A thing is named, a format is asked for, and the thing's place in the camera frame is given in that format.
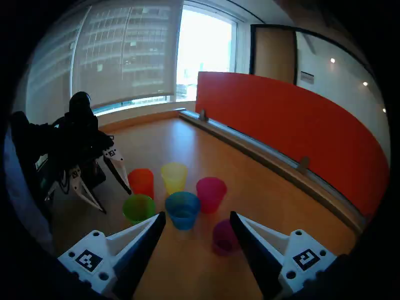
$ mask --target orange cup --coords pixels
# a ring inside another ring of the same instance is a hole
[[[149,169],[135,169],[128,175],[129,186],[135,194],[143,194],[154,200],[154,175]]]

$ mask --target sky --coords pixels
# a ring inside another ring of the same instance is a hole
[[[228,72],[231,40],[230,23],[184,9],[180,23],[176,83],[197,84],[201,65],[203,71]]]

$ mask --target blue cup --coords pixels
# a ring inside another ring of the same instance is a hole
[[[199,214],[200,200],[187,191],[174,192],[165,200],[165,209],[177,229],[189,230]]]

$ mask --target wooden floor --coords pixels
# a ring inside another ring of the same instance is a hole
[[[236,211],[269,228],[289,234],[303,229],[336,255],[348,253],[355,235],[327,209],[294,185],[238,150],[185,121],[173,118],[114,132],[126,170],[149,168],[154,173],[157,212],[165,210],[162,165],[188,167],[186,190],[196,193],[203,177],[225,181],[228,192],[217,213],[200,214],[193,230],[166,226],[141,278],[134,299],[262,299],[244,255],[218,257],[211,251],[212,229]],[[107,210],[57,191],[53,235],[60,255],[88,232],[110,235],[130,226],[122,214],[128,194],[99,160],[107,180],[94,192]]]

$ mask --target plastic cup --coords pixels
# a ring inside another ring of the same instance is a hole
[[[188,168],[182,163],[170,162],[161,168],[161,176],[169,195],[185,189],[187,175]]]
[[[199,214],[200,201],[190,192],[178,191],[165,200],[165,209],[177,229],[189,230]]]
[[[212,231],[212,250],[219,256],[228,256],[240,249],[240,244],[229,219],[215,225]]]
[[[205,214],[215,213],[220,206],[227,186],[217,177],[205,177],[196,184],[197,196],[201,203],[201,212]]]
[[[138,224],[156,214],[156,205],[149,196],[135,194],[122,206],[123,215],[133,224]]]
[[[135,169],[128,175],[129,186],[134,194],[147,195],[154,199],[154,176],[149,169]]]

